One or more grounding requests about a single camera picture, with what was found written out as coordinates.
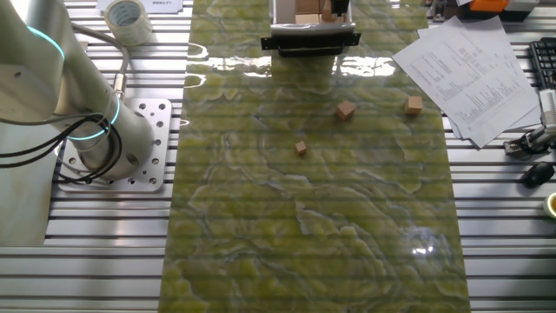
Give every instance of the white tape roll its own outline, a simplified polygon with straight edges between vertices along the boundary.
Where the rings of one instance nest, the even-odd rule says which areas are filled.
[[[138,0],[115,0],[104,12],[104,21],[120,43],[138,45],[153,32],[147,11]]]

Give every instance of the green marble surface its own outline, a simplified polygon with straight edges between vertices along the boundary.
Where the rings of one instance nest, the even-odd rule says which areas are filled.
[[[358,47],[284,59],[267,0],[195,0],[160,312],[469,311],[440,113],[391,59],[421,1],[352,3]]]

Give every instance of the wooden block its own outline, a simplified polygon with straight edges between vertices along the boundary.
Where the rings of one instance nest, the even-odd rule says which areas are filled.
[[[295,14],[319,14],[319,0],[295,0]]]
[[[338,17],[335,14],[332,15],[331,21],[325,21],[322,18],[322,14],[319,15],[320,16],[320,23],[345,23],[346,20],[346,16],[344,15],[343,17]]]
[[[347,121],[350,119],[355,112],[355,106],[353,103],[350,103],[348,100],[340,103],[338,108],[336,108],[336,115],[340,117],[343,121]]]
[[[297,14],[295,16],[296,24],[306,24],[306,23],[319,23],[318,14]]]
[[[423,98],[411,96],[406,102],[406,114],[417,115],[423,109]]]
[[[298,156],[302,156],[307,152],[307,146],[304,142],[299,142],[295,144],[295,150],[297,151]]]
[[[324,9],[322,9],[321,20],[325,23],[334,23],[336,22],[336,18],[337,16],[335,14],[332,14],[332,3],[327,0],[324,3]]]

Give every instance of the metal mounting plate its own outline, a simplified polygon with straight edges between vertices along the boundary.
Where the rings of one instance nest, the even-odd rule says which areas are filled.
[[[75,193],[154,193],[162,187],[169,144],[172,103],[167,99],[143,98],[126,99],[125,103],[132,110],[145,116],[155,132],[153,151],[145,164],[138,167],[136,172],[126,179],[109,183],[106,179],[97,178],[89,184],[60,184],[62,190]],[[162,122],[162,127],[157,125],[159,122]],[[79,160],[77,150],[70,141],[66,143],[63,160],[74,168],[87,170]],[[77,177],[77,173],[65,166],[62,166],[60,172],[66,176]]]

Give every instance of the paper document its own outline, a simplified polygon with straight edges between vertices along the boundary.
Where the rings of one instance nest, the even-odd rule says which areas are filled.
[[[513,53],[512,45],[507,39],[506,32],[502,26],[499,17],[493,17],[486,21],[476,23],[446,23],[442,27],[454,28],[456,30],[467,30],[472,33],[473,40],[480,45],[481,48],[491,53],[500,65],[508,68],[515,76],[522,81],[523,84],[529,84],[523,70],[521,69],[518,58]],[[421,38],[429,36],[436,29],[417,30]],[[539,102],[539,96],[531,88],[529,92],[529,101],[533,103]],[[508,127],[509,130],[519,129],[540,123],[540,105],[533,107],[531,111],[525,114],[520,120]],[[457,138],[463,138],[460,134],[458,125],[450,119],[453,134]]]
[[[479,147],[538,105],[531,86],[481,47],[457,17],[394,55],[394,61]]]
[[[473,0],[455,0],[455,2],[458,4],[458,6],[462,6],[463,4],[467,4],[472,2]]]
[[[115,0],[98,0],[96,9],[105,11]],[[141,0],[147,13],[177,13],[183,9],[183,0]]]

